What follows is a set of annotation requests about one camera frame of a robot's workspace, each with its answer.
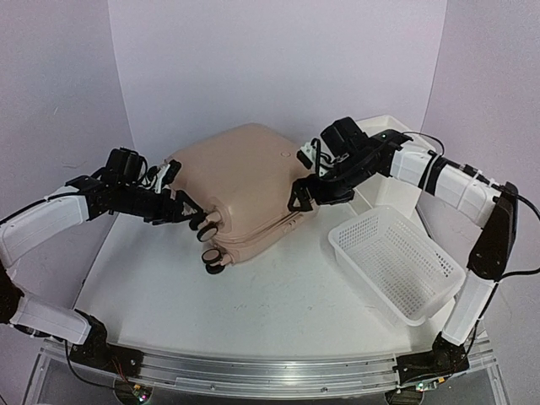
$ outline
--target white table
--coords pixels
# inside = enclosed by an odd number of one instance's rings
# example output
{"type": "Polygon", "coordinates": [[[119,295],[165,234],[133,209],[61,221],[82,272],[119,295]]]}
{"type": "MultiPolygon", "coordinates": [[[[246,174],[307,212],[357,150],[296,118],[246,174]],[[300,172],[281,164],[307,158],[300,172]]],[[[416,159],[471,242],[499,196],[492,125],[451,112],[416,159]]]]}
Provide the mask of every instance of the white table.
{"type": "Polygon", "coordinates": [[[104,322],[111,342],[172,353],[323,359],[429,348],[451,304],[422,327],[389,327],[344,282],[327,241],[352,215],[348,204],[322,207],[217,276],[206,273],[203,245],[186,224],[154,227],[121,215],[76,307],[104,322]]]}

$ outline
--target case wheel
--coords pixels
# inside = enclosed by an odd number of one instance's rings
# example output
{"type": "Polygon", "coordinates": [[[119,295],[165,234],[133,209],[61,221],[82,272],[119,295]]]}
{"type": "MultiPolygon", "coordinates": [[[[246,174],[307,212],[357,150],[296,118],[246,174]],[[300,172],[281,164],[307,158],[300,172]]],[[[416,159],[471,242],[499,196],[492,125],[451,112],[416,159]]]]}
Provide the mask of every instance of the case wheel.
{"type": "Polygon", "coordinates": [[[201,255],[202,262],[204,264],[217,264],[223,259],[223,255],[219,249],[208,249],[201,255]]]}
{"type": "Polygon", "coordinates": [[[223,264],[217,264],[215,266],[212,266],[210,264],[206,265],[206,271],[208,274],[220,274],[225,270],[225,266],[223,264]]]}
{"type": "Polygon", "coordinates": [[[197,232],[199,242],[208,242],[218,233],[218,226],[214,223],[208,224],[197,232]]]}

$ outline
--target white plastic basket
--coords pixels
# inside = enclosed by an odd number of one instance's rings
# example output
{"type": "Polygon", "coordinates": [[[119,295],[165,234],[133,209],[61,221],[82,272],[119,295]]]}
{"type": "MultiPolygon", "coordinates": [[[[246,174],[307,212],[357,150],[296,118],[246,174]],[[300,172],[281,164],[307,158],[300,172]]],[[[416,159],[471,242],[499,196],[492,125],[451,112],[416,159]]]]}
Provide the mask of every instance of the white plastic basket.
{"type": "Polygon", "coordinates": [[[352,287],[393,325],[422,325],[465,280],[456,261],[389,206],[350,219],[328,239],[352,287]]]}

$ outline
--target beige plastic case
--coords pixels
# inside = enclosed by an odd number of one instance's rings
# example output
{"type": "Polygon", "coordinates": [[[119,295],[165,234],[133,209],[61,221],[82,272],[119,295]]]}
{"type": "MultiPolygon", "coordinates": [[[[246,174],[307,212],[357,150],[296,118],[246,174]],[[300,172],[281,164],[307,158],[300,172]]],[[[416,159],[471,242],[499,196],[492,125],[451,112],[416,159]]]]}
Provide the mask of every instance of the beige plastic case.
{"type": "Polygon", "coordinates": [[[221,264],[254,257],[316,215],[315,204],[309,213],[287,209],[293,182],[310,174],[298,150],[272,129],[247,124],[169,157],[182,164],[170,188],[210,213],[199,229],[217,225],[207,239],[224,253],[221,264]]]}

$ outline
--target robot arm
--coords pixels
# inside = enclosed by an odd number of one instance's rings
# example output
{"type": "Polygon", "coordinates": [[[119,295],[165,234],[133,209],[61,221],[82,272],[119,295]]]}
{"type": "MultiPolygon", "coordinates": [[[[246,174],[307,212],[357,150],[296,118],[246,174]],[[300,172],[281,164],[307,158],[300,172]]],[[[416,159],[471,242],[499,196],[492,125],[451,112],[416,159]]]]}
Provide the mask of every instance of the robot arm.
{"type": "MultiPolygon", "coordinates": [[[[82,347],[92,351],[102,348],[100,363],[109,363],[110,346],[106,344],[106,330],[101,322],[83,312],[49,304],[20,288],[8,276],[7,269],[45,240],[103,213],[127,213],[151,224],[203,219],[203,210],[184,192],[173,196],[166,188],[180,168],[174,160],[148,168],[146,159],[136,152],[113,149],[105,167],[92,176],[68,181],[52,195],[0,221],[0,323],[35,336],[53,336],[86,345],[82,347]]],[[[99,356],[91,353],[89,357],[99,356]]],[[[132,369],[129,362],[124,364],[126,368],[132,369]]]]}
{"type": "Polygon", "coordinates": [[[426,370],[434,377],[466,370],[463,344],[503,275],[516,239],[517,189],[418,146],[398,131],[368,137],[351,118],[335,121],[321,138],[333,157],[321,150],[318,139],[298,152],[298,159],[308,169],[315,166],[315,173],[293,184],[290,211],[311,209],[311,199],[317,204],[350,201],[357,185],[379,173],[441,199],[482,228],[469,255],[466,281],[433,350],[397,359],[402,383],[421,380],[426,370]]]}

